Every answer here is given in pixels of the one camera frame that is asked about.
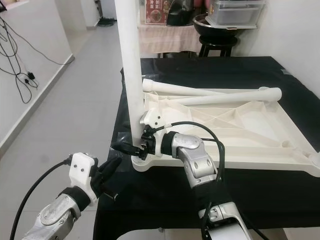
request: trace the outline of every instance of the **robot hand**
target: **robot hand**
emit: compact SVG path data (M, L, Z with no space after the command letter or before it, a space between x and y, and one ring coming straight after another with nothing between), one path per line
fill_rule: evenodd
M63 240L81 212L88 205L94 205L102 194L115 200L117 195L105 189L104 183L116 171L121 158L98 167L98 159L88 154L75 153L71 157L71 187L64 189L38 214L34 226L22 240Z

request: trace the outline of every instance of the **red poster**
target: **red poster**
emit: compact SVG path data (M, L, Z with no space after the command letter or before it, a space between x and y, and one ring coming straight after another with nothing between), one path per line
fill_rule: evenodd
M145 23L166 25L173 0L145 0Z

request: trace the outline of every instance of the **black stool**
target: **black stool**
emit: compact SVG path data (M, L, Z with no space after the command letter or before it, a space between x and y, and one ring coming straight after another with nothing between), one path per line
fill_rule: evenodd
M202 44L199 57L208 57L210 50L221 50L220 57L230 57L232 47L237 44L238 39L235 36L200 36L199 41Z

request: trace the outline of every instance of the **white wall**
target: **white wall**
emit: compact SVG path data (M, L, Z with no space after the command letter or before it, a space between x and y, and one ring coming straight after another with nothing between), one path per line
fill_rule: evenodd
M72 53L54 0L32 0L2 12L0 16L17 33L51 59L64 63L71 56ZM38 90L31 90L31 102L24 104L20 99L14 76L0 71L0 142L11 132L62 67L46 60L19 37L12 35L18 44L18 54L28 70L34 73L40 85ZM10 70L8 60L2 55L0 55L0 66Z
M234 56L272 56L320 97L320 1L267 0L258 29L246 30Z
M94 27L100 19L95 0L81 0L81 5L86 26Z
M81 0L55 0L55 4L66 31L87 31Z
M103 16L105 18L117 19L115 0L100 0Z

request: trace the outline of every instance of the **storage container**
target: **storage container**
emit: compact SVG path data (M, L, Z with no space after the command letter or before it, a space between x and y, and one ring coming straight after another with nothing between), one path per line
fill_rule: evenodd
M215 28L256 28L265 0L211 0L206 20Z

